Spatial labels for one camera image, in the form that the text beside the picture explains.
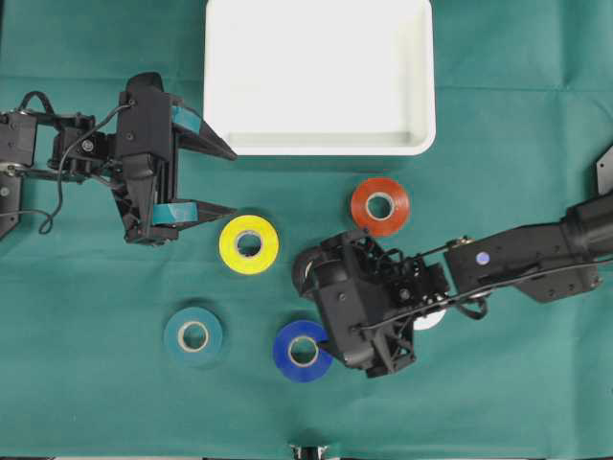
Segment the tape roll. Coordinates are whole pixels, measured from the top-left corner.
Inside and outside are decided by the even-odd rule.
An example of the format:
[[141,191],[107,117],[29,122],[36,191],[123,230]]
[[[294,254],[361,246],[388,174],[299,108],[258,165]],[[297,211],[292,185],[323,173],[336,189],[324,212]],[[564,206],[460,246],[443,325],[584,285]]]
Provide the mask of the tape roll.
[[181,364],[199,366],[213,360],[223,342],[217,317],[208,310],[190,307],[178,311],[164,329],[164,346]]
[[[292,347],[299,340],[306,340],[315,345],[315,356],[309,362],[299,362],[292,355]],[[321,325],[313,321],[294,321],[283,327],[275,338],[272,356],[277,368],[288,379],[307,382],[320,379],[332,364],[332,356],[321,350],[318,342],[328,340],[328,335]]]
[[[388,201],[390,213],[383,218],[373,216],[369,205],[372,199],[381,197]],[[362,182],[353,192],[352,216],[359,228],[367,228],[374,237],[394,235],[411,215],[409,195],[395,180],[375,177]]]
[[[252,256],[238,250],[238,241],[244,236],[260,240],[260,250]],[[233,218],[219,236],[219,255],[226,265],[243,275],[262,273],[274,264],[279,254],[279,237],[268,220],[258,216]]]

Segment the yellow tape roll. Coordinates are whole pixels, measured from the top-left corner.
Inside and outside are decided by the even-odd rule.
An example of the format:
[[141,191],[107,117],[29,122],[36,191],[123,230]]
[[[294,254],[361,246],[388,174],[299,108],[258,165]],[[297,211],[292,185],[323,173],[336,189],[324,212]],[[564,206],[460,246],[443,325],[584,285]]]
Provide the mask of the yellow tape roll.
[[[238,240],[245,235],[260,239],[260,251],[253,256],[238,252]],[[219,236],[219,255],[226,265],[243,275],[256,275],[270,267],[279,254],[279,237],[268,220],[258,216],[233,218]]]

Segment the screw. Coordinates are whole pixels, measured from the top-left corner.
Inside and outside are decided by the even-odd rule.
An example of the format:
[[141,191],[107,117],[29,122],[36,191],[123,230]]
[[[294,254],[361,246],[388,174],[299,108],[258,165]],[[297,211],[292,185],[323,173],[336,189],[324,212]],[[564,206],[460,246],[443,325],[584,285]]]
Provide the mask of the screw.
[[94,149],[94,143],[92,141],[90,141],[89,139],[85,139],[81,144],[80,144],[81,148],[86,151],[86,152],[90,152]]

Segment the wire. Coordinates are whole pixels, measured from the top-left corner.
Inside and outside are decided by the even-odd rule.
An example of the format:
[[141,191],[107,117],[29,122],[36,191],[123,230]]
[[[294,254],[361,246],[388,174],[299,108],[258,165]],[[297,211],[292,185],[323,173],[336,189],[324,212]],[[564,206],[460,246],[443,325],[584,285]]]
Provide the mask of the wire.
[[106,115],[106,117],[104,117],[104,120],[102,120],[97,125],[95,125],[91,129],[89,129],[83,135],[81,135],[81,137],[79,139],[77,139],[75,142],[73,142],[64,151],[64,153],[61,156],[61,159],[59,160],[59,165],[57,166],[57,205],[56,205],[56,209],[54,209],[51,213],[47,213],[45,211],[40,211],[38,209],[25,209],[25,210],[22,210],[22,211],[12,211],[10,213],[2,213],[2,214],[0,214],[0,218],[5,218],[5,217],[8,217],[8,216],[19,216],[19,215],[24,215],[24,214],[42,215],[42,216],[45,216],[45,220],[38,227],[38,233],[40,235],[47,235],[47,234],[49,234],[49,232],[51,232],[51,230],[52,230],[52,228],[54,226],[54,219],[56,218],[57,214],[59,214],[59,211],[61,211],[61,208],[62,208],[62,206],[64,204],[64,192],[63,192],[63,190],[61,188],[61,184],[62,184],[64,164],[66,163],[66,159],[68,158],[68,155],[70,154],[70,150],[74,149],[77,145],[79,145],[81,142],[83,142],[85,139],[87,139],[89,136],[91,136],[94,132],[96,132],[99,129],[105,127],[113,119],[113,117],[115,115],[117,115],[119,112],[121,112],[122,110],[125,110],[127,108],[130,108],[130,107],[131,107],[131,105],[129,105],[129,104],[118,105],[113,110],[108,112],[108,115]]
[[[43,108],[45,109],[45,113],[48,115],[56,115],[56,112],[54,111],[53,106],[51,105],[51,101],[49,101],[49,98],[47,97],[47,95],[41,91],[30,91],[28,94],[26,94],[23,99],[21,100],[21,104],[17,107],[18,111],[23,111],[28,107],[28,104],[30,103],[30,101],[32,100],[33,97],[37,97],[38,100],[40,101],[40,103],[42,104]],[[55,119],[54,120],[54,127],[58,130],[58,131],[62,131],[63,127],[61,125],[61,123],[59,122],[59,120]]]
[[442,246],[435,247],[434,249],[430,249],[429,251],[418,254],[418,257],[431,256],[432,254],[436,254],[437,252],[445,250],[447,247],[447,244],[443,244]]
[[488,293],[491,290],[496,289],[496,288],[504,288],[506,286],[515,285],[517,283],[522,283],[524,281],[531,280],[532,278],[536,278],[538,276],[552,275],[554,273],[559,273],[560,271],[573,270],[573,269],[577,269],[577,268],[587,268],[587,267],[590,267],[590,266],[607,265],[607,264],[611,264],[611,263],[613,263],[613,257],[610,258],[610,259],[603,259],[601,261],[584,262],[584,263],[578,263],[578,264],[569,264],[569,265],[564,265],[564,266],[558,266],[556,268],[548,268],[548,269],[545,269],[545,270],[540,270],[540,271],[537,271],[535,273],[530,273],[530,274],[527,274],[527,275],[515,276],[515,277],[512,277],[512,278],[509,278],[508,280],[498,281],[496,283],[490,283],[488,285],[477,287],[475,289],[472,289],[472,290],[470,290],[468,292],[464,292],[462,294],[456,294],[454,296],[444,298],[444,299],[439,300],[437,302],[433,302],[430,305],[426,305],[426,306],[420,307],[418,309],[407,311],[405,313],[397,314],[395,316],[392,316],[391,318],[384,319],[383,321],[379,321],[379,322],[374,323],[374,324],[369,324],[368,326],[355,326],[352,329],[354,331],[358,331],[358,332],[359,331],[370,331],[372,329],[376,329],[376,328],[380,328],[381,326],[385,326],[386,324],[394,323],[394,322],[398,321],[399,319],[406,318],[407,316],[414,316],[414,315],[419,314],[419,313],[421,313],[423,311],[427,311],[427,310],[433,309],[433,308],[438,307],[438,306],[442,307],[441,310],[449,309],[449,308],[453,307],[456,303],[459,303],[462,300],[468,299],[469,297],[472,297],[474,295],[484,294],[484,293]]

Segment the metal bracket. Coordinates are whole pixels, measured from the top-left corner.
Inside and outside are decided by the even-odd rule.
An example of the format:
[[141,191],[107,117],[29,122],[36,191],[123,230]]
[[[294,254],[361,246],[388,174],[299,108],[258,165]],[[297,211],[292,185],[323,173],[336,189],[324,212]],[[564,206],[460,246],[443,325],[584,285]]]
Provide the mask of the metal bracket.
[[596,178],[599,195],[606,195],[613,190],[613,146],[596,162]]
[[[23,178],[0,172],[0,214],[13,213],[21,208]],[[0,240],[19,223],[19,215],[0,218]]]
[[301,448],[290,445],[294,460],[325,460],[328,446]]

